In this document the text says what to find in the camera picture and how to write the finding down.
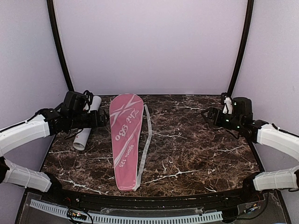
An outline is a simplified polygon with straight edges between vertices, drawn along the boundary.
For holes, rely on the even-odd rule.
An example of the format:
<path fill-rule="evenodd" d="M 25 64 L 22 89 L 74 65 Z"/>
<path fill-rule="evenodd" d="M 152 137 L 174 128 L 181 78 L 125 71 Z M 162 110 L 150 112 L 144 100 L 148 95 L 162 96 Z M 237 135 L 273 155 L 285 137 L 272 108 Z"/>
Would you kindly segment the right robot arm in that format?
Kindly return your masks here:
<path fill-rule="evenodd" d="M 212 121 L 214 126 L 225 128 L 227 132 L 236 131 L 236 139 L 244 137 L 247 140 L 269 146 L 292 158 L 299 158 L 299 137 L 281 129 L 273 123 L 263 120 L 254 120 L 252 101 L 249 98 L 231 98 L 223 94 L 221 97 L 222 109 L 209 107 L 201 112 L 205 122 Z M 299 189 L 299 167 L 272 172 L 258 172 L 243 181 L 238 198 L 249 202 L 256 196 L 257 191 L 270 189 Z"/>

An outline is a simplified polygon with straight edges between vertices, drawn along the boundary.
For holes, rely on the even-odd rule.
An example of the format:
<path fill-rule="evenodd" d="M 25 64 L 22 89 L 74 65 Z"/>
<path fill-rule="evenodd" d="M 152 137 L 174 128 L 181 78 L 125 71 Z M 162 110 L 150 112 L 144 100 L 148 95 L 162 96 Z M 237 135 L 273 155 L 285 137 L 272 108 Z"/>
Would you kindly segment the pink racket cover bag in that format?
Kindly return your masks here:
<path fill-rule="evenodd" d="M 148 138 L 138 164 L 139 138 L 143 113 L 146 112 Z M 114 174 L 120 191 L 136 191 L 142 180 L 147 152 L 152 138 L 152 125 L 147 105 L 136 94 L 121 94 L 109 107 Z"/>

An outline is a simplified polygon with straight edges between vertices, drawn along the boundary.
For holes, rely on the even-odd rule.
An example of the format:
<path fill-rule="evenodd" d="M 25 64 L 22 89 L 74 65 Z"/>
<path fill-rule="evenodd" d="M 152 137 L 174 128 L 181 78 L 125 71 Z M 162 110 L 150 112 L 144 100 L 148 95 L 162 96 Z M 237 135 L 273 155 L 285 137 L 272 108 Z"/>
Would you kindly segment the white shuttlecock tube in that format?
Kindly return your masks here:
<path fill-rule="evenodd" d="M 84 107 L 85 110 L 88 109 L 88 113 L 93 110 L 99 110 L 100 104 L 102 99 L 100 96 L 93 96 L 93 101 L 91 106 L 88 107 L 87 105 Z M 76 150 L 83 151 L 85 150 L 87 140 L 89 138 L 91 132 L 91 128 L 84 128 L 82 131 L 78 131 L 77 135 L 75 136 L 74 142 L 72 147 Z"/>

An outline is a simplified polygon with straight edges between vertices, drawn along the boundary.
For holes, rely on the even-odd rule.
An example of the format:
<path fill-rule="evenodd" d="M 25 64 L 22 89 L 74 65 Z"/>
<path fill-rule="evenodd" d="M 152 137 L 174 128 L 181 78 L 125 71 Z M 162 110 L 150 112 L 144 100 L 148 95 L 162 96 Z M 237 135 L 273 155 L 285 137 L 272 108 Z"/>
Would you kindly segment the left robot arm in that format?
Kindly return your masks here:
<path fill-rule="evenodd" d="M 33 117 L 0 131 L 0 181 L 25 188 L 47 192 L 55 203 L 63 203 L 66 193 L 61 183 L 50 173 L 37 172 L 12 163 L 5 155 L 13 149 L 34 140 L 69 133 L 73 129 L 104 127 L 109 115 L 99 112 L 98 96 L 90 91 L 68 91 L 56 108 L 43 108 Z"/>

